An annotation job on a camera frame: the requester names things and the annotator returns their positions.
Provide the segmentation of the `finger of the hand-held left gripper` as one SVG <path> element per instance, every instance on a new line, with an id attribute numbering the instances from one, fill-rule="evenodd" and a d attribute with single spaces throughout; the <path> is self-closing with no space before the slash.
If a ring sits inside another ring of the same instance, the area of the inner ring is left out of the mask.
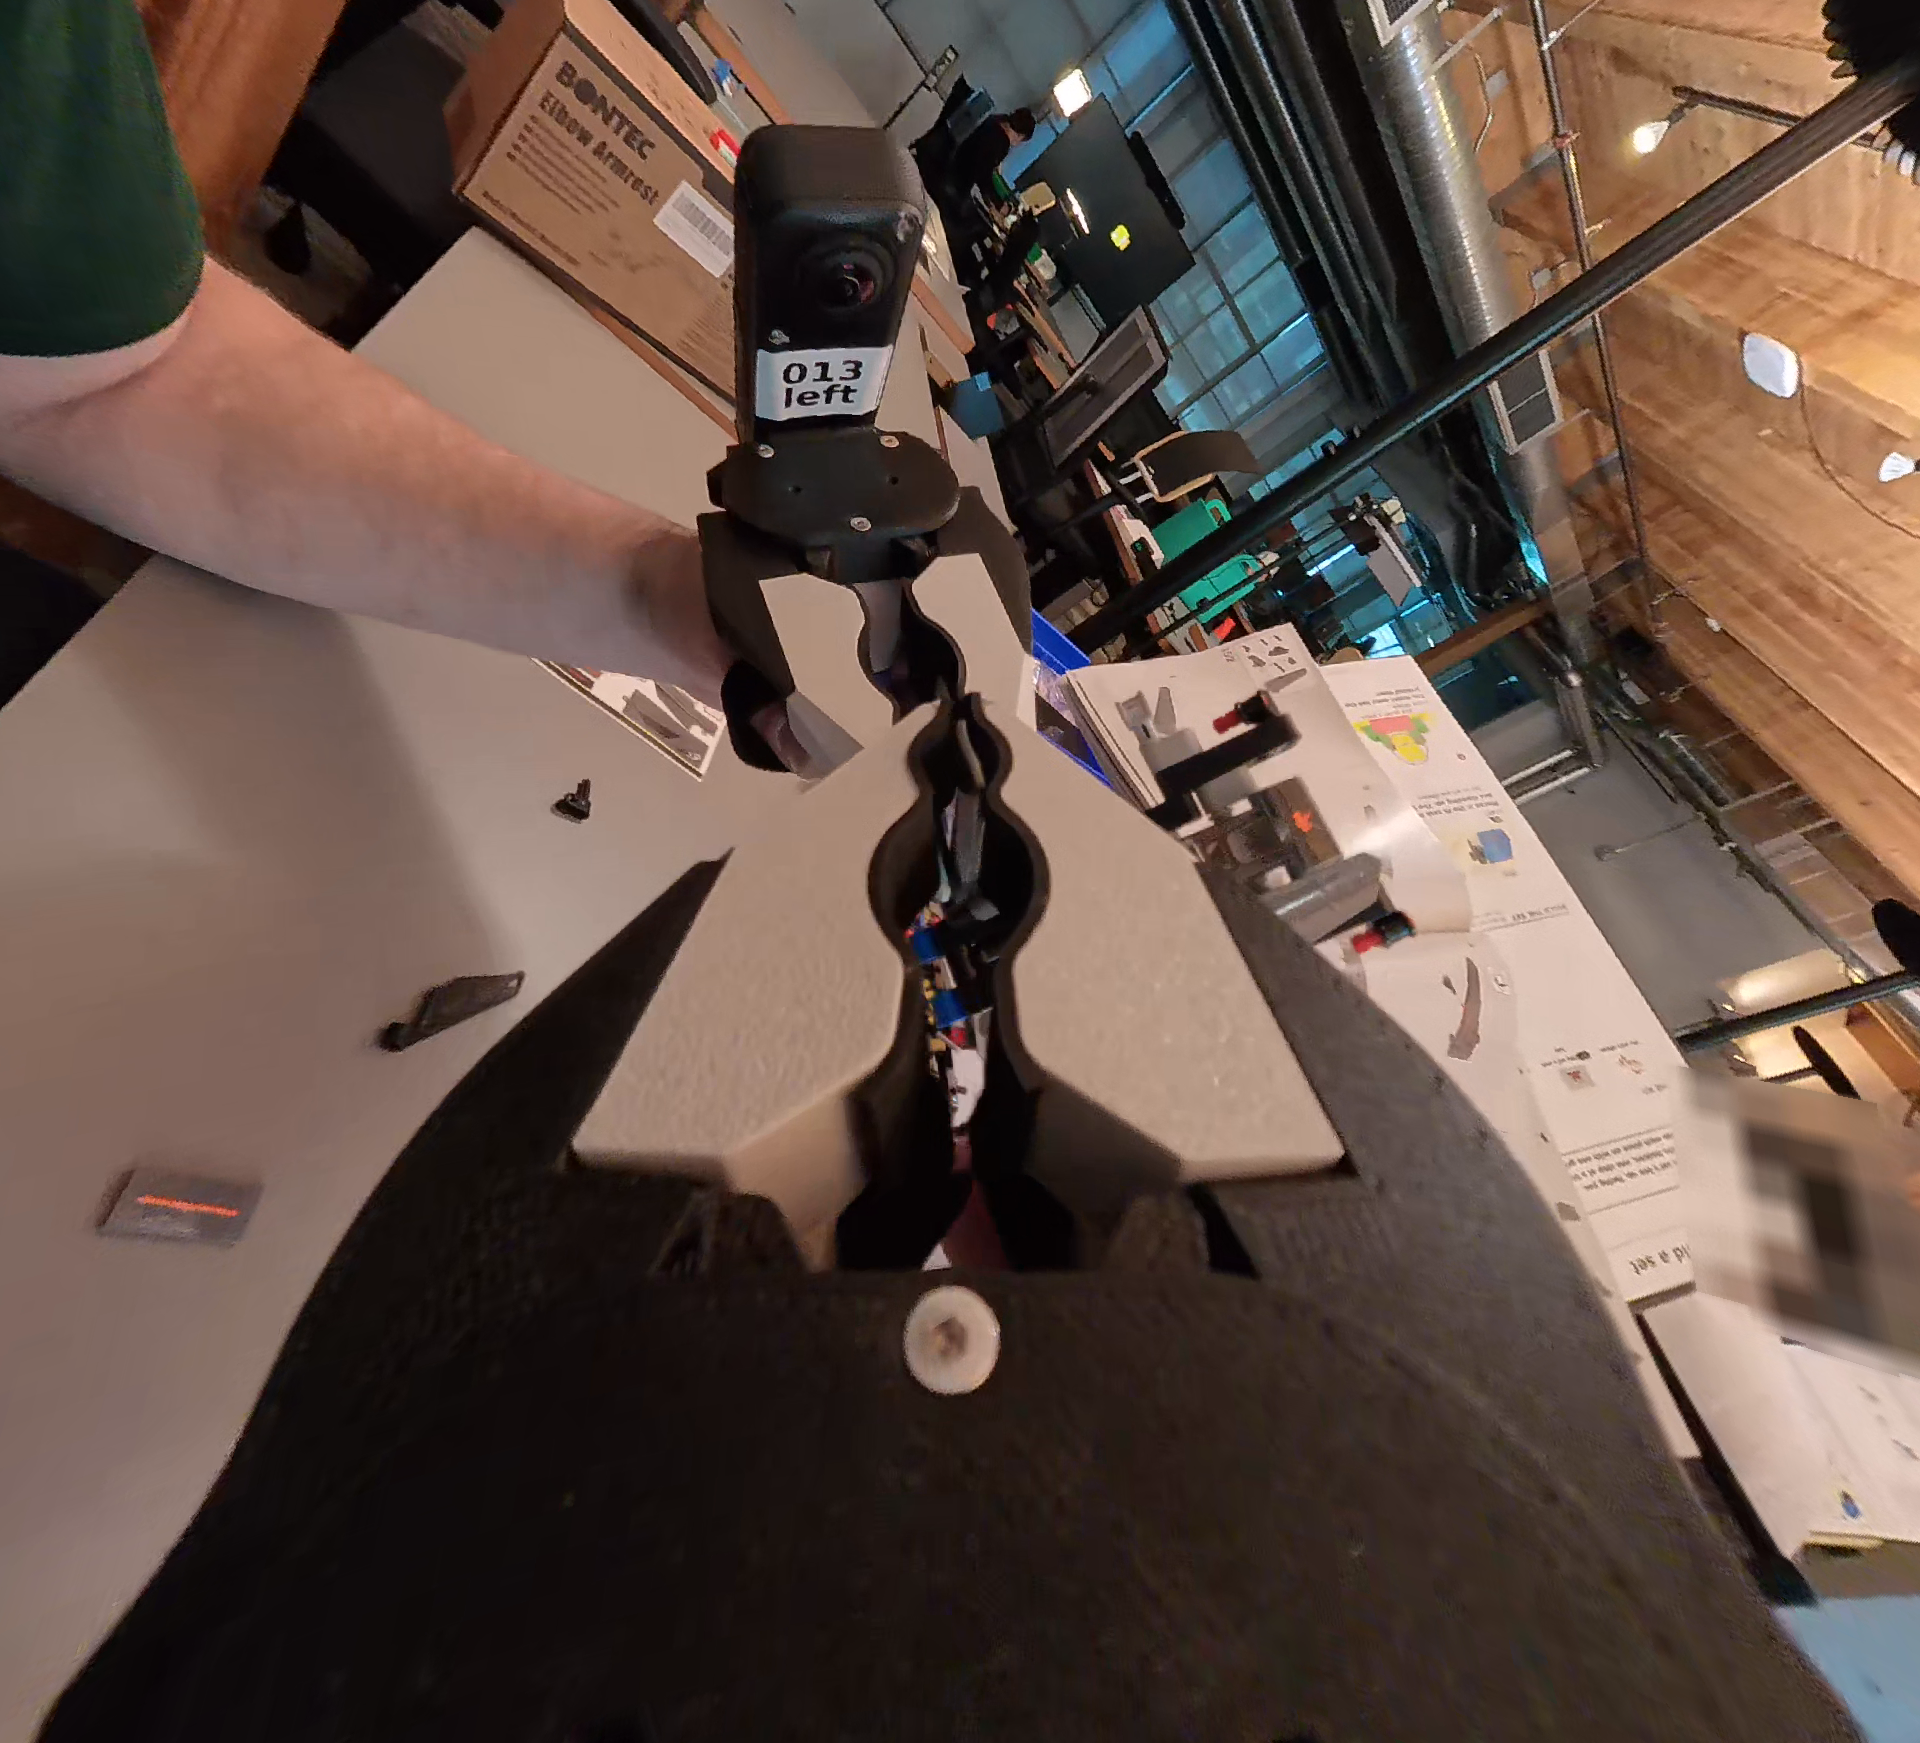
<path id="1" fill-rule="evenodd" d="M 753 708 L 753 728 L 801 780 L 824 780 L 887 740 L 913 714 L 871 668 L 863 588 L 809 576 L 760 584 L 785 678 L 768 676 L 771 698 Z"/>
<path id="2" fill-rule="evenodd" d="M 940 556 L 911 584 L 919 616 L 956 654 L 957 694 L 979 700 L 996 726 L 1038 726 L 1038 660 L 977 556 Z"/>

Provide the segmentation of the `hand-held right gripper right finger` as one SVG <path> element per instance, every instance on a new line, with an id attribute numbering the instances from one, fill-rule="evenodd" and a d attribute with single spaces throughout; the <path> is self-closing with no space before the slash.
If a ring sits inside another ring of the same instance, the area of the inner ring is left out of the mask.
<path id="1" fill-rule="evenodd" d="M 1084 1268 L 1141 1202 L 1329 1180 L 1345 1148 L 1273 996 L 1181 846 L 981 696 L 975 784 L 986 1094 L 968 1130 L 993 1260 Z"/>

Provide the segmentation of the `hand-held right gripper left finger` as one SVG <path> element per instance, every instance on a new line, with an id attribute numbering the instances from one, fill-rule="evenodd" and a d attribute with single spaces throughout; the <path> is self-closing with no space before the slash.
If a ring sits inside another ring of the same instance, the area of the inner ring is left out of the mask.
<path id="1" fill-rule="evenodd" d="M 726 856 L 572 1134 L 581 1168 L 758 1196 L 795 1236 L 835 1234 L 879 1180 L 889 1126 L 855 1094 L 899 1040 L 919 1078 L 926 1052 L 871 872 L 928 808 L 909 758 L 943 716 L 911 710 Z"/>

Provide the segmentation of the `grey black lego subassembly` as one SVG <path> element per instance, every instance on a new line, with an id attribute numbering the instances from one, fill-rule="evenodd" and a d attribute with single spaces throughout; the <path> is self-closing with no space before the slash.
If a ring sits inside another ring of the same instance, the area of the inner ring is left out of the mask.
<path id="1" fill-rule="evenodd" d="M 1299 786 L 1252 788 L 1238 776 L 1252 762 L 1296 748 L 1298 726 L 1280 708 L 1280 682 L 1236 700 L 1212 722 L 1212 744 L 1171 728 L 1164 700 L 1151 716 L 1127 700 L 1122 722 L 1137 736 L 1161 800 L 1148 818 L 1169 834 L 1206 818 L 1215 850 L 1198 858 L 1226 866 L 1259 908 L 1301 940 L 1337 944 L 1361 962 L 1415 938 L 1420 926 L 1387 892 L 1389 862 L 1341 852 L 1327 820 L 1306 808 Z M 903 932 L 923 992 L 928 1068 L 943 1084 L 951 1132 L 968 1134 L 988 1090 L 998 962 L 998 908 L 979 894 L 984 824 L 951 802 L 940 818 L 934 898 Z"/>

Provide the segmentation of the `person's left forearm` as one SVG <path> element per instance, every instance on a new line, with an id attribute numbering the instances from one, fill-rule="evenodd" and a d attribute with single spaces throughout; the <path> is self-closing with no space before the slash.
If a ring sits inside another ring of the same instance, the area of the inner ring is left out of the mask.
<path id="1" fill-rule="evenodd" d="M 635 558 L 680 526 L 488 443 L 219 265 L 145 343 L 4 357 L 2 463 L 249 590 L 657 682 Z"/>

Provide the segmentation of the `dark grey lego wing panel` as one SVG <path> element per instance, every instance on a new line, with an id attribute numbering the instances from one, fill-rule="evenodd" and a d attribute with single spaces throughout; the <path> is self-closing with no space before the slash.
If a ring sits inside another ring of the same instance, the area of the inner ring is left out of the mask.
<path id="1" fill-rule="evenodd" d="M 386 1054 L 403 1054 L 511 1004 L 521 988 L 523 972 L 445 980 L 421 990 L 409 1012 L 381 1026 L 374 1046 Z"/>

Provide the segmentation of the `grey lego tile orange stripe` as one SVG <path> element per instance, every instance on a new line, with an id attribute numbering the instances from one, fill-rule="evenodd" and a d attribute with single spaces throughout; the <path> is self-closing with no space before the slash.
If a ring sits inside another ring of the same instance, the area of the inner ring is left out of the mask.
<path id="1" fill-rule="evenodd" d="M 96 1234 L 108 1240 L 233 1248 L 261 1202 L 255 1180 L 134 1166 L 105 1190 Z"/>

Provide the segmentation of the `person's left hand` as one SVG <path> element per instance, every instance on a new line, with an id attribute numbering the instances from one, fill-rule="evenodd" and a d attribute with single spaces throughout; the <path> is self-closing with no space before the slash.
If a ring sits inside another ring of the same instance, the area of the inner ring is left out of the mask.
<path id="1" fill-rule="evenodd" d="M 665 528 L 637 548 L 635 600 L 653 642 L 649 670 L 659 682 L 713 704 L 742 762 L 803 780 L 821 776 L 821 762 L 805 748 L 788 700 L 743 666 L 716 630 L 693 532 Z"/>

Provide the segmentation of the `blue parts bin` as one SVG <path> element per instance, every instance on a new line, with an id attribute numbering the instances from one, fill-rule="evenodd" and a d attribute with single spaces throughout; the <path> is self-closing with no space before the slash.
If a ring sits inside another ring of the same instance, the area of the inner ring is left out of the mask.
<path id="1" fill-rule="evenodd" d="M 1073 676 L 1089 666 L 1087 658 L 1038 612 L 1029 616 L 1029 632 L 1034 664 L 1029 698 L 1035 732 L 1080 770 L 1120 794 L 1123 778 L 1110 768 L 1073 682 Z"/>

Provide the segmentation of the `open instruction booklet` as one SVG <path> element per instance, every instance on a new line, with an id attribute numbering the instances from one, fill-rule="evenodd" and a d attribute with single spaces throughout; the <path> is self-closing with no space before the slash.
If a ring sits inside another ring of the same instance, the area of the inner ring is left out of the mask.
<path id="1" fill-rule="evenodd" d="M 1159 716 L 1165 700 L 1169 726 L 1210 746 L 1212 722 L 1220 714 L 1268 682 L 1280 682 L 1277 706 L 1298 726 L 1299 742 L 1252 762 L 1238 782 L 1257 790 L 1303 788 L 1306 808 L 1325 818 L 1331 844 L 1389 862 L 1389 898 L 1414 918 L 1420 936 L 1472 928 L 1474 908 L 1461 868 L 1414 812 L 1410 790 L 1387 778 L 1384 760 L 1334 698 L 1296 630 L 1277 626 L 1210 652 L 1095 664 L 1072 680 L 1110 768 L 1148 812 L 1161 800 L 1161 786 L 1148 768 L 1139 738 L 1123 722 L 1127 700 L 1143 700 L 1151 716 Z M 1206 818 L 1175 836 L 1196 856 L 1218 848 Z"/>

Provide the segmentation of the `sticker sheet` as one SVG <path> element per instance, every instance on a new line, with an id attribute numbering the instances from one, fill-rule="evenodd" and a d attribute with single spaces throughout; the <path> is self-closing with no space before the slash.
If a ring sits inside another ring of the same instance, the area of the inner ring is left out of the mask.
<path id="1" fill-rule="evenodd" d="M 674 684 L 554 660 L 539 668 L 695 780 L 726 742 L 724 716 Z"/>

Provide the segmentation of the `green plastic case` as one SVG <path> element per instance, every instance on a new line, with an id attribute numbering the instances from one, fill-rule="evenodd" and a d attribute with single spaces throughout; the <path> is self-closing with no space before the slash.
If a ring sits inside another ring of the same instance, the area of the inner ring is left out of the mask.
<path id="1" fill-rule="evenodd" d="M 1218 564 L 1206 570 L 1193 562 L 1193 554 L 1203 554 L 1203 546 L 1218 530 L 1228 526 L 1231 516 L 1233 514 L 1228 502 L 1215 495 L 1169 510 L 1150 526 L 1153 548 L 1161 558 L 1161 566 L 1168 568 L 1181 564 L 1181 574 L 1187 582 L 1203 582 L 1221 576 L 1230 582 L 1240 582 L 1248 576 L 1253 576 L 1266 564 L 1266 554 L 1259 550 L 1242 548 L 1231 556 L 1224 556 Z"/>

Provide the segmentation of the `cardboard box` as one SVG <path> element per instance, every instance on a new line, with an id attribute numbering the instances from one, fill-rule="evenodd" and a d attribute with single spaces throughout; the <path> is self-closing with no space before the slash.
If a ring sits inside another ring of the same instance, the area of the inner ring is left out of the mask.
<path id="1" fill-rule="evenodd" d="M 443 105 L 452 193 L 621 347 L 733 425 L 737 147 L 611 0 L 511 0 Z"/>

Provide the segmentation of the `tan black office chair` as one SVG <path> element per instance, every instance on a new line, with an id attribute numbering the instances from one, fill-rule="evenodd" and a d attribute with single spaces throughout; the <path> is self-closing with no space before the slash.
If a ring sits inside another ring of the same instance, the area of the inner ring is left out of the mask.
<path id="1" fill-rule="evenodd" d="M 1253 479 L 1256 461 L 1240 435 L 1177 431 L 1115 469 L 1115 497 L 1137 520 L 1151 522 L 1164 508 L 1212 497 L 1230 500 Z"/>

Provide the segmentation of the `white instruction sheet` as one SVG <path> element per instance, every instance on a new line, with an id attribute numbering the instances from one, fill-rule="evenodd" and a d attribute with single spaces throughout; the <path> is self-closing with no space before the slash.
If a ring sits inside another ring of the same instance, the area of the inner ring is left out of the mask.
<path id="1" fill-rule="evenodd" d="M 1671 1132 L 1686 1068 L 1655 1012 L 1421 668 L 1389 656 L 1323 676 L 1466 888 L 1492 1036 L 1452 1064 L 1512 1062 L 1561 1170 L 1553 1202 L 1625 1302 L 1691 1288 Z"/>

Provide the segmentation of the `black steel pole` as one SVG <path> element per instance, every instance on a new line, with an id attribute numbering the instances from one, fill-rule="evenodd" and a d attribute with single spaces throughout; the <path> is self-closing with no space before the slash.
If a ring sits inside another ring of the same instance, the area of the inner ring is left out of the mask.
<path id="1" fill-rule="evenodd" d="M 1547 149 L 1547 157 L 1561 173 L 1578 275 L 1557 291 L 1542 293 L 1526 317 L 1517 317 L 1452 361 L 1401 405 L 1382 413 L 1373 425 L 1296 477 L 1284 499 L 1236 518 L 1226 530 L 1215 532 L 1212 542 L 1196 548 L 1187 560 L 1177 560 L 1168 570 L 1151 572 L 1141 584 L 1115 592 L 1108 604 L 1076 624 L 1068 638 L 1084 652 L 1099 652 L 1122 638 L 1161 632 L 1150 616 L 1171 604 L 1187 580 L 1215 568 L 1226 556 L 1250 548 L 1259 532 L 1291 508 L 1379 465 L 1467 401 L 1492 399 L 1495 385 L 1545 353 L 1549 345 L 1572 337 L 1584 325 L 1599 329 L 1606 311 L 1617 301 L 1798 179 L 1833 161 L 1847 147 L 1868 145 L 1888 127 L 1899 125 L 1901 111 L 1914 103 L 1915 57 L 1855 75 L 1821 109 L 1806 117 L 1783 117 L 1777 123 L 1777 135 L 1759 151 L 1595 263 L 1589 223 L 1581 211 L 1584 199 L 1578 193 L 1573 139 L 1561 131 Z"/>

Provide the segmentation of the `black wall monitor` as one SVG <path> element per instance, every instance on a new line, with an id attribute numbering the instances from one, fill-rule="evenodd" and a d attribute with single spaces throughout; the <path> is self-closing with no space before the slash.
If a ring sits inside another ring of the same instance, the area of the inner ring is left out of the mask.
<path id="1" fill-rule="evenodd" d="M 1143 143 L 1093 99 L 1028 165 L 1015 191 L 1052 195 L 1040 243 L 1103 331 L 1153 307 L 1193 269 L 1185 213 Z"/>

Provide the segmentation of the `silver air duct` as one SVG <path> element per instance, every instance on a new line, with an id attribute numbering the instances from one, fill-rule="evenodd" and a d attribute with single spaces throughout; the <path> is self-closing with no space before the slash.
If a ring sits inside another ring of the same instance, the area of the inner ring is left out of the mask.
<path id="1" fill-rule="evenodd" d="M 1306 37 L 1306 0 L 1259 0 L 1288 37 Z M 1337 43 L 1382 135 L 1405 217 L 1452 345 L 1467 353 L 1521 309 L 1478 169 L 1469 107 L 1456 91 L 1442 3 L 1387 47 L 1365 0 L 1325 0 Z"/>

